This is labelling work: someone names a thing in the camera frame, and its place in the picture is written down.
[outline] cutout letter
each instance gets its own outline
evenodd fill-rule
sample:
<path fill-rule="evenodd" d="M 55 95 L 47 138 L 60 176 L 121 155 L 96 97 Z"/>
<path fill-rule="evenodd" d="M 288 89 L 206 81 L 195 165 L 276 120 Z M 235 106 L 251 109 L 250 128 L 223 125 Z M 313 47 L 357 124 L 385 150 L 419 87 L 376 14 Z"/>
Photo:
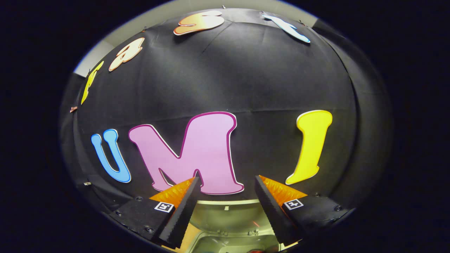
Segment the cutout letter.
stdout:
<path fill-rule="evenodd" d="M 113 71 L 118 68 L 120 64 L 126 63 L 127 61 L 133 59 L 133 57 L 135 57 L 142 50 L 141 45 L 143 41 L 144 38 L 139 38 L 122 48 L 122 50 L 117 53 L 117 57 L 111 62 L 109 71 Z"/>
<path fill-rule="evenodd" d="M 266 19 L 270 19 L 272 20 L 277 26 L 279 26 L 281 29 L 283 29 L 285 32 L 287 32 L 288 34 L 294 36 L 295 38 L 306 42 L 306 43 L 310 43 L 311 41 L 306 38 L 304 35 L 299 34 L 296 30 L 297 28 L 289 23 L 286 23 L 285 21 L 283 21 L 280 18 L 277 17 L 273 17 L 273 16 L 267 16 L 267 15 L 262 15 L 263 17 L 265 17 Z"/>
<path fill-rule="evenodd" d="M 122 154 L 120 153 L 119 147 L 117 146 L 117 138 L 119 134 L 115 129 L 108 129 L 103 133 L 103 138 L 109 145 L 109 149 L 111 150 L 112 156 L 119 167 L 119 171 L 114 170 L 106 159 L 105 153 L 102 148 L 102 137 L 99 134 L 92 135 L 90 141 L 92 145 L 94 145 L 95 151 L 97 152 L 97 156 L 100 159 L 100 162 L 105 168 L 106 172 L 115 180 L 128 183 L 131 181 L 130 171 L 126 167 L 125 161 L 123 160 Z"/>
<path fill-rule="evenodd" d="M 295 171 L 286 179 L 287 185 L 311 178 L 319 171 L 317 163 L 332 121 L 331 113 L 323 110 L 310 111 L 298 116 L 297 128 L 303 133 L 303 143 Z"/>
<path fill-rule="evenodd" d="M 175 28 L 173 33 L 175 35 L 183 35 L 190 32 L 197 32 L 217 27 L 225 21 L 222 17 L 218 17 L 219 15 L 222 15 L 222 12 L 218 10 L 211 10 L 190 15 L 178 23 L 180 26 Z"/>
<path fill-rule="evenodd" d="M 184 132 L 180 156 L 152 125 L 133 127 L 128 137 L 138 147 L 156 190 L 172 186 L 162 172 L 176 184 L 199 172 L 202 193 L 234 194 L 244 190 L 244 185 L 236 181 L 231 162 L 230 135 L 236 125 L 236 117 L 227 112 L 193 117 Z"/>
<path fill-rule="evenodd" d="M 84 103 L 84 100 L 86 100 L 87 95 L 89 93 L 88 89 L 90 88 L 90 86 L 92 85 L 92 82 L 94 81 L 95 75 L 97 74 L 97 71 L 103 66 L 103 62 L 100 62 L 100 64 L 94 68 L 94 70 L 92 70 L 92 72 L 90 73 L 89 77 L 87 78 L 87 83 L 86 83 L 86 88 L 85 91 L 83 92 L 83 97 L 81 98 L 81 104 Z"/>

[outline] blue letter u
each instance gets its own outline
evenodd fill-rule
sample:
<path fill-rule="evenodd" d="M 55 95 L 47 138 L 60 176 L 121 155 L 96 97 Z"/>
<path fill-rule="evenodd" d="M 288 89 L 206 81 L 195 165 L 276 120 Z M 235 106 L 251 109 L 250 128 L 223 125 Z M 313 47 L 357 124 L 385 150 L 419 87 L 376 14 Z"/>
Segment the blue letter u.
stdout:
<path fill-rule="evenodd" d="M 128 183 L 131 181 L 130 171 L 126 167 L 126 164 L 123 160 L 122 154 L 120 153 L 119 147 L 117 145 L 117 138 L 119 134 L 115 129 L 108 129 L 103 133 L 103 138 L 109 145 L 109 149 L 111 150 L 112 156 L 119 166 L 119 171 L 114 170 L 106 159 L 105 153 L 102 148 L 102 137 L 99 134 L 94 134 L 91 136 L 90 141 L 94 145 L 95 151 L 97 152 L 97 156 L 100 159 L 100 162 L 105 168 L 106 172 L 115 180 Z"/>

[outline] orange soft finger pad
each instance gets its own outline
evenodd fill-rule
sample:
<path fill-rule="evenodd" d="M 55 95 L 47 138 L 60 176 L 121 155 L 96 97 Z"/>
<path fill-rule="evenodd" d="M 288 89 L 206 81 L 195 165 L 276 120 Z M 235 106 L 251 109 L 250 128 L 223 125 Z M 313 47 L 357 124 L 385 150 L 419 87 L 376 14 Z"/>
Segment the orange soft finger pad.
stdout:
<path fill-rule="evenodd" d="M 150 199 L 156 200 L 159 202 L 170 203 L 170 204 L 173 204 L 175 206 L 175 208 L 178 208 L 178 206 L 181 203 L 181 200 L 185 196 L 186 191 L 188 190 L 189 186 L 192 184 L 192 181 L 194 180 L 194 178 L 195 177 L 188 179 L 186 181 L 183 181 L 179 184 L 176 184 L 176 185 L 172 186 L 171 188 L 154 195 Z"/>
<path fill-rule="evenodd" d="M 291 188 L 287 185 L 284 185 L 267 177 L 261 175 L 259 175 L 259 177 L 261 178 L 262 182 L 265 184 L 265 186 L 267 187 L 267 189 L 272 194 L 275 201 L 280 207 L 283 205 L 284 202 L 307 196 L 307 194 L 301 191 L 298 191 L 294 188 Z"/>

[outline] screw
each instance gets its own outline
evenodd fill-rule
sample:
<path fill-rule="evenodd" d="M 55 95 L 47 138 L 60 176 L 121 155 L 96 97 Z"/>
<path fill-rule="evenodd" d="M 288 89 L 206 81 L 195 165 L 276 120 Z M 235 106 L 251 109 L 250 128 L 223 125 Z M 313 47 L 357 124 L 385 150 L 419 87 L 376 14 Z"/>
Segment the screw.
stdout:
<path fill-rule="evenodd" d="M 154 232 L 153 228 L 151 228 L 149 226 L 145 226 L 144 229 L 145 229 L 145 231 L 147 231 L 150 234 L 152 234 Z"/>

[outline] letter m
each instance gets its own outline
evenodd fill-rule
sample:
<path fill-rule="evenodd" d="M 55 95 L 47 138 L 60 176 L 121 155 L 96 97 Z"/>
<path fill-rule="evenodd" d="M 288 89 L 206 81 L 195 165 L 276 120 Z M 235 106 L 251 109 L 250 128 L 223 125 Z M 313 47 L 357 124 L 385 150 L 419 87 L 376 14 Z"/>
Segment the letter m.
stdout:
<path fill-rule="evenodd" d="M 128 137 L 138 147 L 156 190 L 172 186 L 162 172 L 176 184 L 199 172 L 202 193 L 234 194 L 244 190 L 236 181 L 231 161 L 230 135 L 236 125 L 236 117 L 227 112 L 193 117 L 186 127 L 180 156 L 152 125 L 133 127 Z"/>

